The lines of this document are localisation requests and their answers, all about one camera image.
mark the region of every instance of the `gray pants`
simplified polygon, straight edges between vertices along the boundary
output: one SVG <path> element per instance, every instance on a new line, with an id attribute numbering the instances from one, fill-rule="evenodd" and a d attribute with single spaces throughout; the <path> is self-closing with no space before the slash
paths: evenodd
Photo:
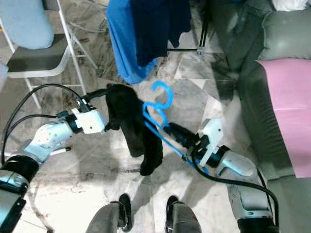
<path id="1" fill-rule="evenodd" d="M 102 207 L 92 219 L 86 233 L 117 233 L 119 212 L 119 203 Z M 182 202 L 174 204 L 172 233 L 202 233 L 194 212 Z"/>

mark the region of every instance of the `black garment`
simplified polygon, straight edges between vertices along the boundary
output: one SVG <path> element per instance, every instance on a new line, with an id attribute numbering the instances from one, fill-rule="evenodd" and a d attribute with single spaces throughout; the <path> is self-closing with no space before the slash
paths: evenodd
<path id="1" fill-rule="evenodd" d="M 163 147 L 162 141 L 144 124 L 143 102 L 130 87 L 108 84 L 107 90 L 109 123 L 105 129 L 118 130 L 121 126 L 131 156 L 138 157 L 144 154 L 140 174 L 142 176 L 152 174 L 162 163 Z"/>
<path id="2" fill-rule="evenodd" d="M 140 66 L 167 56 L 168 40 L 176 48 L 191 29 L 189 0 L 130 0 Z"/>

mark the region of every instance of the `blue hanger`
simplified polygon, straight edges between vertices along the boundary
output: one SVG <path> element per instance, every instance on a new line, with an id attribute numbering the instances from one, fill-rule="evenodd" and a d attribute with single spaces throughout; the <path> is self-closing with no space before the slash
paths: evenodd
<path id="1" fill-rule="evenodd" d="M 153 83 L 151 89 L 153 91 L 155 91 L 158 87 L 162 87 L 164 88 L 164 90 L 167 93 L 168 96 L 168 100 L 166 103 L 161 103 L 159 101 L 157 101 L 156 103 L 151 103 L 151 102 L 145 102 L 142 106 L 142 113 L 143 116 L 148 119 L 152 124 L 156 125 L 159 127 L 159 129 L 163 130 L 164 127 L 169 127 L 169 123 L 167 120 L 167 117 L 163 111 L 163 109 L 167 109 L 171 106 L 172 102 L 173 102 L 173 92 L 171 90 L 171 88 L 165 84 L 162 81 L 156 81 L 155 83 Z M 163 123 L 159 124 L 158 122 L 156 122 L 148 113 L 147 113 L 147 107 L 151 106 L 153 107 L 158 113 L 159 115 L 162 117 L 163 119 Z M 150 129 L 156 136 L 158 136 L 161 140 L 163 140 L 166 144 L 168 144 L 180 157 L 186 159 L 186 161 L 194 168 L 194 165 L 192 163 L 192 161 L 187 158 L 179 149 L 177 149 L 172 143 L 170 143 L 166 138 L 164 138 L 157 130 L 156 128 L 154 128 L 148 121 L 145 121 L 145 126 Z M 203 167 L 203 171 L 208 174 L 208 170 L 206 167 Z"/>

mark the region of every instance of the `pink cloth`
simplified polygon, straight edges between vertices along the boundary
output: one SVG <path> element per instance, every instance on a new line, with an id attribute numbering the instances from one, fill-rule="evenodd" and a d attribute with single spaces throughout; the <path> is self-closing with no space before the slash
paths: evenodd
<path id="1" fill-rule="evenodd" d="M 311 177 L 311 60 L 258 62 L 296 177 Z"/>

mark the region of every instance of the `gray sofa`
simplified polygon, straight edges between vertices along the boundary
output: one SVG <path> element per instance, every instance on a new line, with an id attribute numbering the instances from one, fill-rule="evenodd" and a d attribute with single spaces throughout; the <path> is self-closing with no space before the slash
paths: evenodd
<path id="1" fill-rule="evenodd" d="M 297 179 L 255 60 L 311 59 L 311 7 L 277 12 L 270 0 L 210 0 L 220 45 L 238 71 L 242 114 L 268 188 L 278 196 L 282 233 L 311 232 L 311 179 Z"/>

